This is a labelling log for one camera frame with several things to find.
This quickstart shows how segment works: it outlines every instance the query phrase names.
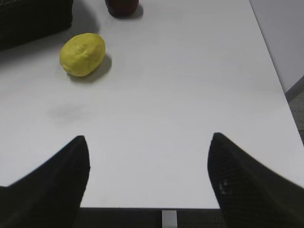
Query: black object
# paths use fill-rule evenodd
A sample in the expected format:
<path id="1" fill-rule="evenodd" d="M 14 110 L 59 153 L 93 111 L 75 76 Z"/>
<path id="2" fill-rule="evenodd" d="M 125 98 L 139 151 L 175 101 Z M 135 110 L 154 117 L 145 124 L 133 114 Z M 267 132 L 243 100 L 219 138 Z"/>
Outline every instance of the black object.
<path id="1" fill-rule="evenodd" d="M 0 0 L 0 50 L 68 29 L 72 5 L 73 0 Z"/>
<path id="2" fill-rule="evenodd" d="M 89 170 L 86 141 L 78 136 L 32 173 L 0 189 L 0 228 L 70 228 Z"/>
<path id="3" fill-rule="evenodd" d="M 228 228 L 304 228 L 304 189 L 220 133 L 211 142 L 208 171 Z"/>
<path id="4" fill-rule="evenodd" d="M 162 211 L 81 208 L 73 228 L 162 228 Z"/>
<path id="5" fill-rule="evenodd" d="M 178 228 L 225 228 L 219 209 L 196 209 L 177 211 Z"/>

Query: gray floor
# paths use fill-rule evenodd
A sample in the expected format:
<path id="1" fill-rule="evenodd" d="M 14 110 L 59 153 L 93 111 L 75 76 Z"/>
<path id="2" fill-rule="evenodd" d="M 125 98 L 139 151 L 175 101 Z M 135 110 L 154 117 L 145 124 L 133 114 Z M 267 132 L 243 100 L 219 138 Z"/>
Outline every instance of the gray floor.
<path id="1" fill-rule="evenodd" d="M 177 211 L 178 228 L 226 228 L 219 209 Z"/>
<path id="2" fill-rule="evenodd" d="M 300 93 L 289 103 L 290 110 L 294 116 L 302 141 L 304 141 L 304 92 Z"/>

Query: white table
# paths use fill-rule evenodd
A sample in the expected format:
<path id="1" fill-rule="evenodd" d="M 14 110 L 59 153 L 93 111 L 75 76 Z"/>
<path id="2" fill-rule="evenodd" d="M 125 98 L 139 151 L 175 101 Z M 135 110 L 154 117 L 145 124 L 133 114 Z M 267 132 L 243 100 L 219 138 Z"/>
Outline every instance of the white table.
<path id="1" fill-rule="evenodd" d="M 69 31 L 0 53 L 0 185 L 83 134 L 82 207 L 218 208 L 207 155 L 222 132 L 304 186 L 303 145 L 249 1 L 141 0 L 130 20 L 101 0 L 75 4 Z M 58 57 L 85 31 L 107 57 L 77 80 Z"/>

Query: white wall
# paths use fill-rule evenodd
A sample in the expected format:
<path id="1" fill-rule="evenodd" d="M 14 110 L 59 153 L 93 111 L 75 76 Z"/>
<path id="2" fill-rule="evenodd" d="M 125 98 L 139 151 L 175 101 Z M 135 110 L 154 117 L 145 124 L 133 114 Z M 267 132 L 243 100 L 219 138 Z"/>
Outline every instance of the white wall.
<path id="1" fill-rule="evenodd" d="M 304 0 L 250 2 L 283 90 L 288 92 L 304 75 Z"/>

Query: yellow lemon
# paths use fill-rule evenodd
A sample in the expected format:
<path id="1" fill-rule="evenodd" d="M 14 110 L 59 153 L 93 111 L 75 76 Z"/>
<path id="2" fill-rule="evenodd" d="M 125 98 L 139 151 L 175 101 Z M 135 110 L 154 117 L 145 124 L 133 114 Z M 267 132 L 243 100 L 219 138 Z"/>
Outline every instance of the yellow lemon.
<path id="1" fill-rule="evenodd" d="M 83 77 L 98 68 L 105 57 L 104 39 L 94 33 L 71 38 L 61 49 L 60 64 L 68 73 Z"/>

